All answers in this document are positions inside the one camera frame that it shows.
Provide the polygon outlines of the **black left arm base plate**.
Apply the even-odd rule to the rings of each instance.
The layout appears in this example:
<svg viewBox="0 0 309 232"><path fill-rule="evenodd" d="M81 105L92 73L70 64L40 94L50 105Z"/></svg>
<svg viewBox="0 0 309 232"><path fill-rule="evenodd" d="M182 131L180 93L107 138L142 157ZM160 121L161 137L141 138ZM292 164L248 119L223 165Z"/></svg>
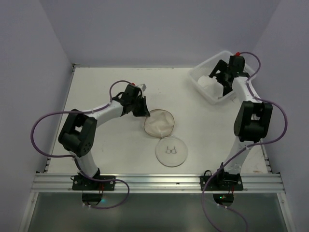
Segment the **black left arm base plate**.
<svg viewBox="0 0 309 232"><path fill-rule="evenodd" d="M113 175L96 175L95 179L100 181L93 181L89 178L77 174L71 176L70 179L73 181L72 190L80 191L114 191L115 187L115 176Z"/></svg>

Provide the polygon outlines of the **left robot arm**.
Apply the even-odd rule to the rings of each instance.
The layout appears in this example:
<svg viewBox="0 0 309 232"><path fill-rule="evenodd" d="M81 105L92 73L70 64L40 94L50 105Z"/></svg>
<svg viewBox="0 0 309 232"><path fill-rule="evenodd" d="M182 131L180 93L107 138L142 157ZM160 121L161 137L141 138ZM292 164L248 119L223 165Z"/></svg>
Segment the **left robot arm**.
<svg viewBox="0 0 309 232"><path fill-rule="evenodd" d="M93 179L100 174L91 154L99 126L129 113L135 117L150 116L144 95L145 90L145 84L128 84L125 91L111 97L106 105L87 112L73 109L68 113L58 142L73 155L76 166L83 176Z"/></svg>

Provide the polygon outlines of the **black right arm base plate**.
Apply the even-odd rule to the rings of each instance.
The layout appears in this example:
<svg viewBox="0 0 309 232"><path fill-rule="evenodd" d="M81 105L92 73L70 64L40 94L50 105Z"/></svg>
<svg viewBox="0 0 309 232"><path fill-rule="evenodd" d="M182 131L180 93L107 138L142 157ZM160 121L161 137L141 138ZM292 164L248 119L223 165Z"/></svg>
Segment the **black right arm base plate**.
<svg viewBox="0 0 309 232"><path fill-rule="evenodd" d="M224 170L215 175L207 184L205 191L243 191L240 174L230 174Z"/></svg>

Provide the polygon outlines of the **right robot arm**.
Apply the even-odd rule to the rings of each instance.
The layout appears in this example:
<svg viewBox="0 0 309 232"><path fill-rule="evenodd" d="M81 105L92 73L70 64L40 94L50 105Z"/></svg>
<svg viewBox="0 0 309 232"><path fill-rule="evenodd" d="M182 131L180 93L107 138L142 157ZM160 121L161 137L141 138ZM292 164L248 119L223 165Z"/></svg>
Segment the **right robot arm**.
<svg viewBox="0 0 309 232"><path fill-rule="evenodd" d="M244 68L245 58L236 53L230 56L228 62L219 60L210 73L210 77L215 77L223 86L223 96L235 92L241 105L234 122L235 140L231 151L216 173L205 178L206 189L241 189L242 166L251 148L268 133L273 107L257 99L250 83L252 76Z"/></svg>

